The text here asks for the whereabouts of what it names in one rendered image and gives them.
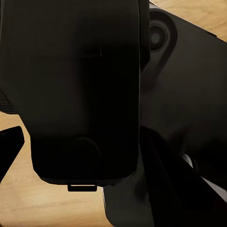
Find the digital camera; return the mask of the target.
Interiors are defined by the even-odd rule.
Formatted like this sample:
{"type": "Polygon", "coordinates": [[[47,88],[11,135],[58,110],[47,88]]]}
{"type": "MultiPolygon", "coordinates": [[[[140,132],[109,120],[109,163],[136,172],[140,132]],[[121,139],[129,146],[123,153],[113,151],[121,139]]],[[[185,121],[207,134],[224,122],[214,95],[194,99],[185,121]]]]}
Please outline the digital camera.
{"type": "Polygon", "coordinates": [[[149,4],[0,0],[0,111],[19,114],[41,180],[96,192],[136,174],[149,4]]]}

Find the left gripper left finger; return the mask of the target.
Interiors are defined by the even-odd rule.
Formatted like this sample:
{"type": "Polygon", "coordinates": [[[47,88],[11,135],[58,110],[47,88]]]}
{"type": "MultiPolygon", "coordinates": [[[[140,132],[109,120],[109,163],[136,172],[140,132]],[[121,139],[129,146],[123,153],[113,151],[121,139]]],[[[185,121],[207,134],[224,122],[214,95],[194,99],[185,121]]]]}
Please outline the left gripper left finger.
{"type": "Polygon", "coordinates": [[[21,126],[0,131],[0,182],[25,143],[21,126]]]}

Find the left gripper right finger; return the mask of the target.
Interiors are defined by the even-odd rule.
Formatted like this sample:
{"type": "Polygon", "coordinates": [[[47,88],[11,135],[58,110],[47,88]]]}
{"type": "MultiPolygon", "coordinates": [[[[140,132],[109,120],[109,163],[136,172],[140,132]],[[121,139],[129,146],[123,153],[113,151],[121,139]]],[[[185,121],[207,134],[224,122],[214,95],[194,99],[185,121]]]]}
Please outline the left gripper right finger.
{"type": "Polygon", "coordinates": [[[155,227],[227,227],[227,203],[155,130],[139,146],[155,227]]]}

